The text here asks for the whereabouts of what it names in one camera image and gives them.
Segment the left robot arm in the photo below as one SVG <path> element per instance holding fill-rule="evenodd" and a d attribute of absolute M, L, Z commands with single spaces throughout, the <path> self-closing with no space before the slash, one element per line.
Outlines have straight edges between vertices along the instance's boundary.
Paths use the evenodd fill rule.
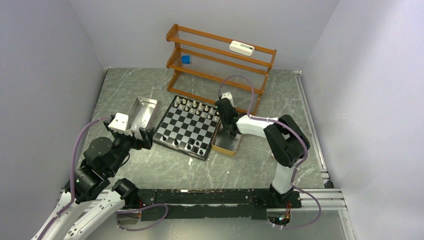
<path fill-rule="evenodd" d="M 115 133 L 114 139 L 98 137 L 83 153 L 81 165 L 72 170 L 51 215 L 35 240 L 84 240 L 111 215 L 141 213 L 139 189 L 126 178 L 106 188 L 129 157 L 130 150 L 151 149 L 154 128 L 140 129 L 141 138 Z"/>

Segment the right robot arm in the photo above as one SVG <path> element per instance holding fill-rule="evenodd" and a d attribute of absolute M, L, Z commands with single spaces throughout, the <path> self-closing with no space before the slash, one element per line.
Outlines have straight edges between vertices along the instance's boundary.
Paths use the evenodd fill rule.
<path fill-rule="evenodd" d="M 294 119 L 258 117 L 238 113 L 228 98 L 215 102 L 223 128 L 230 135 L 253 135 L 265 138 L 277 161 L 275 177 L 270 185 L 270 202 L 282 207 L 289 200 L 297 167 L 308 158 L 310 143 Z"/>

